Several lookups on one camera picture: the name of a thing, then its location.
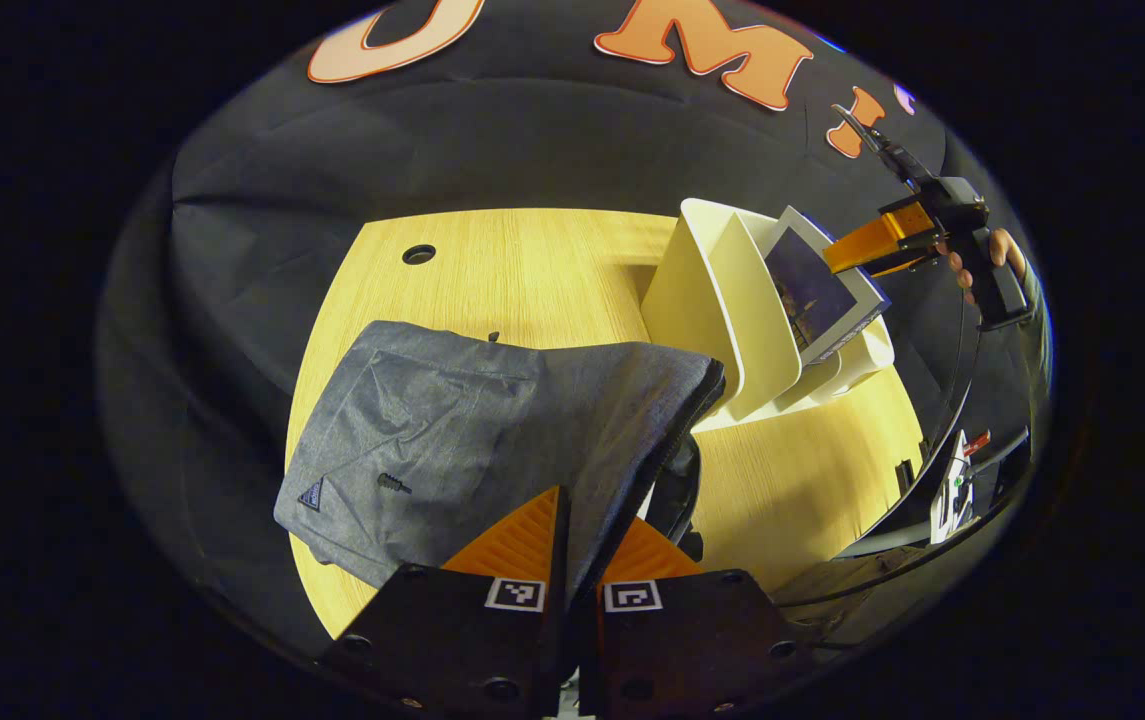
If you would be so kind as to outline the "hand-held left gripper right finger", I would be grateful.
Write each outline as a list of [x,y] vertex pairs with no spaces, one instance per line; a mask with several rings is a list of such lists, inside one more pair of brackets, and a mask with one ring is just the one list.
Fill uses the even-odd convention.
[[815,667],[805,630],[787,623],[741,569],[704,571],[632,519],[589,606],[581,715],[744,719]]

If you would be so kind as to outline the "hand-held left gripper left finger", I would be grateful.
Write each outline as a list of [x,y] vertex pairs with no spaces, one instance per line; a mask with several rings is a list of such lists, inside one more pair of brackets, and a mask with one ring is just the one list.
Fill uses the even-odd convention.
[[400,565],[321,668],[403,719],[556,717],[568,515],[553,486],[444,565]]

